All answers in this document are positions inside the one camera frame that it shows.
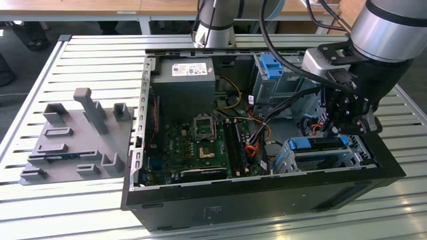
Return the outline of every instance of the white label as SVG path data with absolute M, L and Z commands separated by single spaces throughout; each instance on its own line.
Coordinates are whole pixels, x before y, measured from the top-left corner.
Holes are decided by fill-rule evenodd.
M 248 104 L 253 105 L 253 96 L 252 95 L 249 95 L 247 97 L 247 101 L 248 101 Z
M 207 64 L 203 63 L 177 63 L 172 65 L 172 76 L 199 76 L 208 75 Z
M 136 11 L 117 11 L 117 14 L 136 14 Z
M 45 159 L 62 159 L 61 156 L 46 156 Z
M 267 163 L 264 161 L 260 161 L 260 167 L 267 171 Z

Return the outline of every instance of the gray plastic base plate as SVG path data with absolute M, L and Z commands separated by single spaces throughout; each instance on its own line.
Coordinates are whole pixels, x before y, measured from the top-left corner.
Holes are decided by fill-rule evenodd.
M 84 110 L 68 110 L 68 113 L 61 115 L 64 126 L 52 126 L 46 121 L 42 132 L 30 155 L 38 155 L 40 149 L 49 149 L 65 144 L 65 148 L 58 149 L 58 152 L 52 151 L 50 154 L 58 154 L 49 160 L 42 157 L 28 159 L 25 169 L 21 173 L 18 183 L 21 185 L 49 184 L 70 181 L 96 180 L 120 178 L 124 175 L 124 161 L 128 157 L 132 117 L 133 109 L 128 108 L 129 120 L 116 121 L 113 109 L 105 108 L 104 123 L 108 128 L 108 133 L 99 135 L 93 125 L 88 122 L 84 115 Z M 73 153 L 95 152 L 89 156 L 73 155 Z

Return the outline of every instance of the motherboard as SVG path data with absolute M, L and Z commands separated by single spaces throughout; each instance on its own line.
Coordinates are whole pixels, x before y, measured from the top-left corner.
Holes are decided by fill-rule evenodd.
M 244 151 L 249 137 L 245 120 L 213 120 L 199 115 L 193 122 L 165 125 L 163 136 L 161 150 L 151 151 L 140 174 L 145 186 L 259 175 L 260 166 L 247 159 Z

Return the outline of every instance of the green circuit board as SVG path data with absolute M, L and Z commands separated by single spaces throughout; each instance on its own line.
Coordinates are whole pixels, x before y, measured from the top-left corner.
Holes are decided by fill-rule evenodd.
M 240 137 L 249 137 L 245 121 L 237 123 Z M 208 133 L 209 122 L 197 126 L 199 133 Z M 223 122 L 213 122 L 215 138 L 196 140 L 193 123 L 167 125 L 164 129 L 164 147 L 159 156 L 149 159 L 148 180 L 151 185 L 171 184 L 171 175 L 180 171 L 203 168 L 227 168 L 227 178 L 232 178 Z M 247 176 L 260 172 L 257 163 L 248 166 Z

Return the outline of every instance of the slatted metal table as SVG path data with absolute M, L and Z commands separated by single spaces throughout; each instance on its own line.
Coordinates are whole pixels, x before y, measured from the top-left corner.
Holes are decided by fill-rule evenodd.
M 279 47 L 316 47 L 336 35 L 277 35 Z M 427 239 L 427 117 L 396 86 L 380 101 L 380 134 L 407 177 L 377 188 L 337 210 L 148 232 L 121 211 L 123 178 L 18 185 L 48 103 L 80 109 L 74 88 L 92 89 L 105 108 L 137 107 L 148 48 L 189 48 L 188 36 L 73 36 L 58 41 L 0 145 L 0 239 Z M 263 38 L 237 37 L 239 47 L 264 46 Z

